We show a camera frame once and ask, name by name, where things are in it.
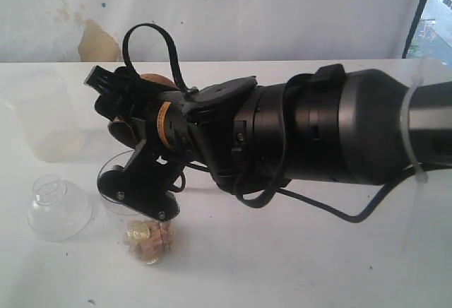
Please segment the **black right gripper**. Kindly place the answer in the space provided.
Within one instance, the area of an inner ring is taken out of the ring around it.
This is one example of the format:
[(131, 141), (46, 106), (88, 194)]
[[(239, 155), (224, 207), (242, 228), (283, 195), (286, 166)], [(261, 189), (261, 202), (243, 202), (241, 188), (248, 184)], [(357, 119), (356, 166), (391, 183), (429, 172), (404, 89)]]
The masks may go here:
[[(161, 222), (179, 214), (170, 190), (179, 178), (179, 166), (198, 160), (183, 113), (198, 89), (175, 84), (178, 89), (145, 81), (126, 67), (108, 71), (100, 66), (94, 66), (83, 82), (99, 94), (95, 111), (109, 123), (121, 117), (139, 140), (124, 166), (100, 174), (98, 190), (109, 200)], [(167, 162), (161, 164), (159, 158)]]

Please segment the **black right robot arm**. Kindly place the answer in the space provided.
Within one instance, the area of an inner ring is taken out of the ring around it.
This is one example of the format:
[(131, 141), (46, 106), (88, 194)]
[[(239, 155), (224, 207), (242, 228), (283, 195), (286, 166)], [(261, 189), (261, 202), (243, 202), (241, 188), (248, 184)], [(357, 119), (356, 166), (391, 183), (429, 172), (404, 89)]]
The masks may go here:
[(451, 83), (407, 87), (383, 71), (340, 64), (261, 86), (253, 76), (202, 90), (160, 85), (124, 66), (92, 69), (95, 110), (133, 149), (103, 172), (99, 192), (162, 222), (179, 214), (174, 183), (184, 168), (262, 208), (293, 179), (378, 185), (365, 220), (402, 181), (451, 167)]

